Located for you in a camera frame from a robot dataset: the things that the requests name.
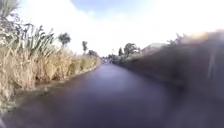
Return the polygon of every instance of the green foliage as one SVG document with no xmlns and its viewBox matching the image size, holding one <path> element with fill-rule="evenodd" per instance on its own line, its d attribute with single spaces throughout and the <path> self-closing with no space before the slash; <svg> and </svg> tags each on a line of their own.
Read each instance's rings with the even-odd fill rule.
<svg viewBox="0 0 224 128">
<path fill-rule="evenodd" d="M 63 47 L 65 47 L 71 41 L 71 38 L 68 33 L 59 35 L 58 39 L 62 43 Z"/>
</svg>

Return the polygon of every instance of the palm tree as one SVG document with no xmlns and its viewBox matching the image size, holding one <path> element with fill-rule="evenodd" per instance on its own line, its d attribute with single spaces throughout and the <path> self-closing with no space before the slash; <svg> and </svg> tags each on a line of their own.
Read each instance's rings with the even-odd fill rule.
<svg viewBox="0 0 224 128">
<path fill-rule="evenodd" d="M 82 42 L 82 47 L 83 47 L 83 51 L 84 51 L 84 53 L 86 53 L 86 51 L 88 50 L 87 44 L 88 44 L 87 41 L 83 41 L 83 42 Z"/>
<path fill-rule="evenodd" d="M 67 44 L 71 41 L 71 38 L 68 33 L 59 35 L 58 39 L 62 43 L 63 48 L 65 48 Z"/>
<path fill-rule="evenodd" d="M 0 19 L 6 19 L 17 7 L 17 0 L 0 0 Z"/>
</svg>

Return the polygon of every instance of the road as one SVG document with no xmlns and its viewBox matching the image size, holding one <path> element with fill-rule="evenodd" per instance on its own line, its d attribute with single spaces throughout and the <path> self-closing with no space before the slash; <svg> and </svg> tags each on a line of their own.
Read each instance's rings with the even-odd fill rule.
<svg viewBox="0 0 224 128">
<path fill-rule="evenodd" d="M 102 65 L 5 115 L 8 128 L 161 128 L 174 95 L 161 83 Z"/>
</svg>

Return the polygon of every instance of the dry grass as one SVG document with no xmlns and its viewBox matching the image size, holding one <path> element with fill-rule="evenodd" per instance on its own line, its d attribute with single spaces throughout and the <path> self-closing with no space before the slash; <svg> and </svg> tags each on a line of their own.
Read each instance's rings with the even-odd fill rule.
<svg viewBox="0 0 224 128">
<path fill-rule="evenodd" d="M 77 56 L 59 50 L 48 57 L 29 57 L 30 51 L 11 51 L 0 46 L 0 107 L 14 101 L 19 94 L 36 90 L 41 84 L 61 81 L 99 64 L 99 59 Z"/>
</svg>

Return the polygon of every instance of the asphalt road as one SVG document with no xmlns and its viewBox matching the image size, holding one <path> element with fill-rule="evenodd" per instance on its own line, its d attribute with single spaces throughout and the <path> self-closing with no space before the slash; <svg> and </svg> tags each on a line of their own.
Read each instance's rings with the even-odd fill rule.
<svg viewBox="0 0 224 128">
<path fill-rule="evenodd" d="M 224 99 L 179 92 L 115 65 L 59 87 L 4 115 L 7 128 L 224 127 Z"/>
<path fill-rule="evenodd" d="M 162 128 L 177 99 L 165 85 L 115 65 L 63 86 L 5 115 L 7 128 Z"/>
</svg>

